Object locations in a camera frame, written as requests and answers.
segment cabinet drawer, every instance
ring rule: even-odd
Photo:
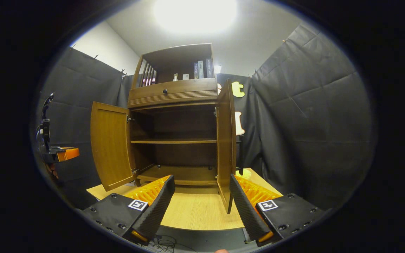
[[[130,90],[127,107],[211,100],[217,99],[217,95],[215,78],[179,80]]]

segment cabinet door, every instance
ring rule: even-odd
[[[93,102],[90,139],[96,170],[106,191],[135,179],[130,151],[129,110]]]
[[[226,212],[230,213],[232,196],[229,190],[231,173],[235,173],[236,141],[232,84],[228,79],[218,95],[217,104],[217,184]]]

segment ceiling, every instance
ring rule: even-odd
[[[263,0],[237,0],[235,20],[222,32],[175,35],[156,22],[154,3],[137,1],[107,22],[139,56],[172,46],[212,43],[214,65],[222,66],[221,73],[240,76],[252,75],[301,21]]]

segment door hinge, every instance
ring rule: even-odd
[[[129,115],[126,114],[126,123],[129,123],[129,121],[133,121],[134,119],[129,117]]]

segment wooden table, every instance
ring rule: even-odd
[[[251,178],[249,179],[251,182],[279,193],[251,168],[247,168],[247,170],[251,171]],[[147,184],[145,181],[141,183],[142,186]],[[87,191],[97,199],[102,200],[111,193],[126,195],[135,188],[135,186],[120,186],[111,191],[105,191],[103,185],[100,184],[87,189]],[[216,186],[176,186],[161,225],[206,231],[244,227],[235,202],[232,203],[231,213],[226,214],[217,190]]]

